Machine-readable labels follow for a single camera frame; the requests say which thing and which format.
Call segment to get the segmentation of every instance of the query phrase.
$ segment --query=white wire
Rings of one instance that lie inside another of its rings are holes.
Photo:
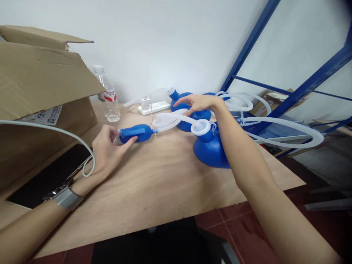
[[[149,126],[151,126],[151,124],[153,123],[153,100],[151,98],[151,94],[149,94],[149,96],[150,96],[150,102],[151,102],[151,105],[150,105],[150,108],[151,108],[151,121],[150,121]]]
[[[85,170],[85,166],[87,165],[88,161],[90,161],[90,157],[88,157],[88,159],[85,161],[84,165],[83,165],[83,169],[82,169],[82,174],[84,177],[88,177],[92,174],[92,172],[94,171],[95,168],[95,157],[94,157],[94,153],[91,150],[91,148],[79,137],[76,136],[75,134],[72,134],[66,130],[60,129],[60,128],[56,128],[54,126],[47,126],[47,125],[39,125],[39,124],[33,124],[33,123],[27,123],[27,122],[20,122],[20,121],[10,121],[10,120],[0,120],[0,124],[9,124],[9,125],[24,125],[24,126],[28,126],[28,127],[39,127],[39,128],[46,128],[46,129],[51,129],[54,131],[58,131],[61,133],[64,133],[66,135],[69,135],[75,139],[77,139],[79,142],[82,143],[83,146],[85,146],[87,148],[87,150],[89,151],[89,153],[91,154],[90,157],[93,158],[93,166],[92,166],[92,170],[90,173],[85,174],[84,170]]]

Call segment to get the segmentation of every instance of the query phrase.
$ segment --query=phone screen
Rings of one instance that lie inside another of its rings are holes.
[[[60,187],[89,156],[90,153],[85,146],[74,145],[11,194],[7,201],[27,208],[35,208],[43,202],[43,196]]]

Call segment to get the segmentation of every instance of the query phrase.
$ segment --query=wooden table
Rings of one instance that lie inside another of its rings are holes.
[[[108,124],[98,102],[92,104],[99,122],[82,136],[88,144],[92,143],[101,125]],[[127,128],[150,121],[150,115],[141,116],[135,109],[122,113],[115,125]],[[149,141],[134,144],[110,178],[65,219],[36,257],[246,201],[231,170],[209,167],[196,158],[193,153],[195,140],[191,133],[173,128],[152,136]],[[6,203],[6,197],[74,144],[76,142],[1,192],[0,228],[28,211]],[[259,145],[258,149],[281,189],[305,184],[265,149]]]

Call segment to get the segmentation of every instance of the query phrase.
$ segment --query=shelf rack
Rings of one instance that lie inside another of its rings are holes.
[[[254,26],[250,36],[248,37],[246,43],[244,44],[244,47],[242,48],[238,58],[236,59],[231,71],[229,72],[224,84],[222,85],[220,91],[227,91],[231,83],[233,82],[233,80],[236,79],[236,80],[244,81],[250,84],[263,87],[265,89],[269,89],[275,92],[288,95],[288,98],[285,99],[276,109],[274,109],[271,112],[271,114],[268,115],[269,117],[275,117],[275,118],[281,117],[286,111],[288,111],[300,99],[304,98],[310,92],[315,92],[318,94],[323,94],[323,95],[332,96],[343,100],[352,101],[351,98],[346,98],[338,95],[333,95],[330,93],[315,91],[315,89],[319,85],[321,85],[324,81],[326,81],[330,76],[332,76],[335,72],[337,72],[340,68],[342,68],[346,63],[348,63],[352,59],[352,23],[349,27],[344,46],[334,56],[332,56],[331,59],[329,59],[323,66],[321,66],[311,77],[309,77],[303,84],[301,84],[294,92],[289,92],[284,89],[280,89],[267,84],[242,78],[237,75],[279,3],[280,3],[280,0],[268,1],[256,25]],[[342,121],[333,122],[333,123],[336,123],[335,126],[328,128],[327,130],[322,132],[329,133],[343,125],[348,124],[349,122],[352,122],[352,116]],[[257,125],[252,125],[251,133],[258,135],[269,125],[270,123],[268,122],[260,122]],[[294,150],[295,149],[287,151],[284,153],[284,155]]]

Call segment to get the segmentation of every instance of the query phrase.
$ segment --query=human arm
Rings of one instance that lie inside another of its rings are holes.
[[[276,184],[256,143],[244,132],[223,99],[189,95],[175,103],[189,103],[189,116],[211,109],[237,186],[253,208],[274,251],[283,263],[339,263],[340,257]]]
[[[74,193],[85,196],[103,182],[137,139],[134,137],[126,144],[116,146],[112,142],[117,134],[113,126],[102,127],[92,144],[96,158],[95,170],[91,176],[73,183],[71,190]],[[69,209],[55,201],[47,200],[0,230],[1,262],[25,262],[69,212]]]

